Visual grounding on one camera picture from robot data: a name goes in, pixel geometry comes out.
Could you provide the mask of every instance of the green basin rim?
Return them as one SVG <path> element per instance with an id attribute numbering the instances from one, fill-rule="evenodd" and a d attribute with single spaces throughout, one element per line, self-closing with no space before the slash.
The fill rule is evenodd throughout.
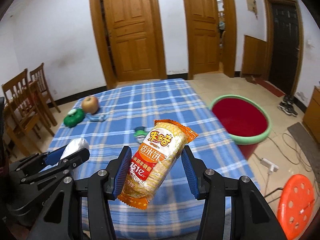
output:
<path id="1" fill-rule="evenodd" d="M 267 129 L 259 135 L 250 136 L 250 137 L 242 137 L 242 136 L 229 134 L 231 136 L 231 138 L 234 140 L 234 142 L 237 145 L 249 145 L 249 144 L 256 144 L 256 143 L 260 143 L 260 142 L 264 141 L 271 132 L 271 119 L 270 119 L 269 115 L 267 114 L 267 112 L 261 106 L 259 106 L 255 102 L 253 102 L 252 100 L 245 98 L 245 97 L 242 97 L 242 96 L 237 96 L 237 95 L 224 95 L 224 96 L 220 96 L 220 97 L 216 98 L 215 100 L 212 101 L 210 110 L 212 110 L 213 106 L 216 103 L 218 103 L 219 101 L 221 101 L 222 99 L 225 99 L 225 98 L 237 98 L 237 99 L 241 99 L 241 100 L 244 100 L 244 101 L 250 103 L 251 105 L 256 107 L 265 116 L 265 118 L 267 119 L 267 122 L 268 122 Z"/>

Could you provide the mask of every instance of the brand logo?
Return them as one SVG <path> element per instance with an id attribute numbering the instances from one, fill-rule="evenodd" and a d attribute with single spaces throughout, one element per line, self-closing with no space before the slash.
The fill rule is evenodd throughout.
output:
<path id="1" fill-rule="evenodd" d="M 152 131 L 148 139 L 148 141 L 150 142 L 160 143 L 161 146 L 167 146 L 171 142 L 171 140 L 172 136 L 170 134 L 159 134 L 158 131 Z"/>

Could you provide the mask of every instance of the apple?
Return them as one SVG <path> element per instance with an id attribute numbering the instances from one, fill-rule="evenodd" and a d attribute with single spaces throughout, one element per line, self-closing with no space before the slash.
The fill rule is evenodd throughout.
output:
<path id="1" fill-rule="evenodd" d="M 81 106 L 85 113 L 95 114 L 99 109 L 99 101 L 95 96 L 89 96 L 83 99 Z"/>

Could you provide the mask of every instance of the floor mat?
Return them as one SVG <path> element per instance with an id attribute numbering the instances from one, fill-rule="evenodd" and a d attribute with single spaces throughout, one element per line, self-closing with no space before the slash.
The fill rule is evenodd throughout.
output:
<path id="1" fill-rule="evenodd" d="M 257 84 L 263 86 L 265 89 L 269 90 L 272 94 L 274 94 L 277 97 L 282 97 L 285 95 L 281 90 L 274 87 L 273 85 L 270 85 L 268 82 L 265 82 L 261 78 L 256 78 L 255 81 Z"/>
<path id="2" fill-rule="evenodd" d="M 307 157 L 312 167 L 312 170 L 316 176 L 316 180 L 318 181 L 318 187 L 320 189 L 320 151 L 316 142 L 299 122 L 288 127 L 288 131 L 292 134 L 294 139 L 299 144 L 301 150 Z"/>

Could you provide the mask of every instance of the white wall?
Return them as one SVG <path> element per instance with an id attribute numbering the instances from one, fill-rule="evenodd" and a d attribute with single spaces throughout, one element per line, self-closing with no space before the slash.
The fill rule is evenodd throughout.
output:
<path id="1" fill-rule="evenodd" d="M 167 74 L 188 72 L 188 40 L 183 0 L 159 0 Z"/>
<path id="2" fill-rule="evenodd" d="M 266 14 L 263 0 L 256 0 L 258 8 L 258 19 L 247 10 L 246 0 L 235 0 L 237 17 L 237 50 L 235 70 L 240 71 L 242 67 L 244 35 L 250 35 L 266 41 Z M 301 73 L 295 96 L 308 106 L 312 96 L 314 85 L 320 81 L 320 30 L 312 18 L 306 6 L 298 0 L 304 33 L 303 59 Z"/>
<path id="3" fill-rule="evenodd" d="M 248 11 L 246 0 L 235 0 L 236 21 L 237 21 L 237 46 L 235 71 L 241 71 L 244 35 L 265 40 L 265 16 L 263 0 L 257 1 L 258 18 L 251 11 Z"/>
<path id="4" fill-rule="evenodd" d="M 263 0 L 256 0 L 258 18 L 246 0 L 235 0 L 240 71 L 244 35 L 266 40 Z M 304 51 L 297 92 L 307 98 L 320 80 L 320 30 L 299 1 L 304 27 Z M 188 72 L 188 42 L 183 0 L 159 0 L 167 74 Z M 41 62 L 55 99 L 105 85 L 93 36 L 89 0 L 15 0 L 0 22 L 0 83 Z"/>
<path id="5" fill-rule="evenodd" d="M 16 58 L 5 56 L 7 65 L 18 62 L 21 72 L 44 62 L 49 89 L 56 100 L 106 85 L 89 0 L 15 0 L 5 18 L 11 15 L 10 51 L 15 51 Z M 2 20 L 0 32 L 6 30 L 4 27 Z M 5 78 L 16 74 L 9 71 Z"/>
<path id="6" fill-rule="evenodd" d="M 0 22 L 0 85 L 19 74 L 19 65 L 13 44 L 13 19 L 3 18 Z"/>

